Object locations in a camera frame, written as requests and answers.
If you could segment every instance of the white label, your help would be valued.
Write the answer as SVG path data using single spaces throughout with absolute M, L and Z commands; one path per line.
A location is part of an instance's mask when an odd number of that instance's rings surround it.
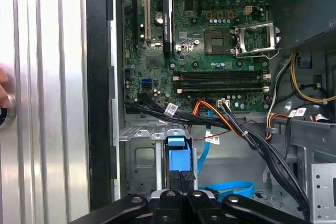
M 292 118 L 293 116 L 295 116 L 295 113 L 296 113 L 296 110 L 292 110 L 292 111 L 289 113 L 288 117 L 289 117 L 289 118 Z
M 219 136 L 213 136 L 212 134 L 210 134 L 209 136 L 207 136 L 207 138 L 205 139 L 206 142 L 212 143 L 212 144 L 219 144 Z
M 299 108 L 294 116 L 303 116 L 304 113 L 306 112 L 307 108 Z
M 166 110 L 164 111 L 164 114 L 167 116 L 173 116 L 177 109 L 178 109 L 178 106 L 170 102 Z
M 318 121 L 318 120 L 329 120 L 328 118 L 325 118 L 323 115 L 321 114 L 318 114 L 315 116 L 315 121 Z

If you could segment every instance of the red wire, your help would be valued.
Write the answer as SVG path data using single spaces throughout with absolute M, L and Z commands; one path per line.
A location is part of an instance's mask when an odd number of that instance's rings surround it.
M 206 137 L 199 138 L 199 139 L 194 139 L 194 140 L 195 140 L 195 141 L 202 141 L 202 140 L 206 140 L 208 137 L 224 135 L 225 133 L 228 133 L 228 132 L 229 132 L 229 131 L 224 131 L 224 132 L 221 132 L 221 133 L 219 133 L 219 134 L 215 134 L 215 135 L 212 135 L 212 136 L 206 136 Z

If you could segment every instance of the pcie slot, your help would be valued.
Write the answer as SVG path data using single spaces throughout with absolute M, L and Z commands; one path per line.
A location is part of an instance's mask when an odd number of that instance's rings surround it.
M 138 34 L 138 0 L 132 0 L 132 37 L 133 37 L 133 48 L 138 49 L 139 44 L 139 34 Z
M 145 39 L 151 38 L 151 0 L 144 0 L 145 7 Z

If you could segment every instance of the metal frame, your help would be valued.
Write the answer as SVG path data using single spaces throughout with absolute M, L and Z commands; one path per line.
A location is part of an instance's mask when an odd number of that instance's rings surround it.
M 255 49 L 252 49 L 251 51 L 247 51 L 245 48 L 245 30 L 246 29 L 255 30 L 260 27 L 268 28 L 268 31 L 267 31 L 268 40 L 267 41 L 269 42 L 270 46 L 266 48 L 255 48 Z M 277 43 L 281 39 L 280 36 L 277 36 L 278 33 L 280 33 L 280 29 L 273 24 L 273 21 L 235 27 L 234 35 L 237 37 L 238 43 L 236 47 L 233 49 L 233 54 L 237 58 L 266 57 L 267 59 L 270 60 L 280 53 L 280 48 L 275 48 Z M 271 57 L 269 57 L 268 55 L 252 55 L 255 53 L 259 53 L 259 52 L 270 52 L 270 51 L 277 51 L 277 53 Z
M 17 117 L 0 132 L 0 223 L 89 212 L 86 0 L 0 0 L 0 63 Z

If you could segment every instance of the finger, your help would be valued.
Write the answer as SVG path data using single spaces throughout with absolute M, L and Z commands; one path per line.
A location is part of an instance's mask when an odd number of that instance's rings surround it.
M 3 68 L 0 68 L 0 83 L 8 82 L 8 76 Z
M 10 104 L 8 94 L 4 88 L 0 85 L 0 107 L 7 108 Z

